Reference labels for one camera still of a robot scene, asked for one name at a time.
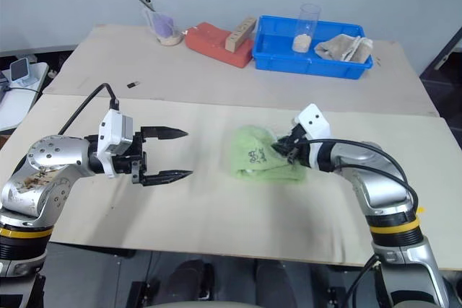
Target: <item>green towel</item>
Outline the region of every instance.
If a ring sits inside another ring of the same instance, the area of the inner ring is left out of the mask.
[[[230,167],[242,179],[264,182],[300,182],[306,168],[291,165],[271,145],[276,138],[256,126],[243,126],[234,132],[230,143]]]

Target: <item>purple item in jar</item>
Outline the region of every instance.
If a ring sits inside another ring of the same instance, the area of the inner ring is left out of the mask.
[[[173,35],[173,18],[164,14],[154,13],[152,15],[154,30],[157,35],[163,38],[169,38]]]

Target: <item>white tabletop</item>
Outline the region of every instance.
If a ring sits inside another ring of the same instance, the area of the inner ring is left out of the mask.
[[[0,184],[29,146],[57,133],[84,98],[43,95],[0,151]],[[57,242],[104,247],[281,258],[362,265],[371,236],[351,185],[307,169],[300,185],[251,183],[225,169],[225,147],[236,128],[253,124],[286,134],[294,110],[121,99],[139,126],[172,126],[189,136],[148,140],[148,172],[193,170],[173,184],[133,185],[122,175],[77,181],[53,231]],[[108,98],[97,97],[66,132],[97,133]],[[462,269],[462,151],[442,118],[325,113],[333,135],[374,141],[403,166],[419,194],[422,231],[441,268]]]
[[[11,88],[28,88],[39,91],[45,81],[48,72],[47,63],[30,64],[30,73],[38,78],[34,84],[22,87],[18,83],[11,83]],[[9,77],[9,70],[3,71],[6,77]],[[30,90],[12,89],[6,92],[3,100],[0,102],[0,131],[16,128],[34,105],[38,93]]]
[[[181,43],[160,45],[146,27],[96,27],[45,89],[86,96],[109,82],[118,97],[214,105],[438,116],[397,42],[375,41],[374,67],[359,80],[239,69]],[[140,82],[128,88],[127,84]]]

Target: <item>screen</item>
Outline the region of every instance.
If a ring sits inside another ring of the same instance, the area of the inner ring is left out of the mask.
[[[26,58],[20,59],[11,63],[9,68],[11,69],[10,73],[12,75],[12,81],[16,81],[24,76],[29,74],[29,62]]]

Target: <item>small black object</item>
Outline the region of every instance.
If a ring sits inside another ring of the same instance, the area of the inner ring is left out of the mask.
[[[128,88],[133,88],[133,87],[136,87],[138,84],[139,84],[139,82],[132,82],[132,83],[127,84],[127,87]]]

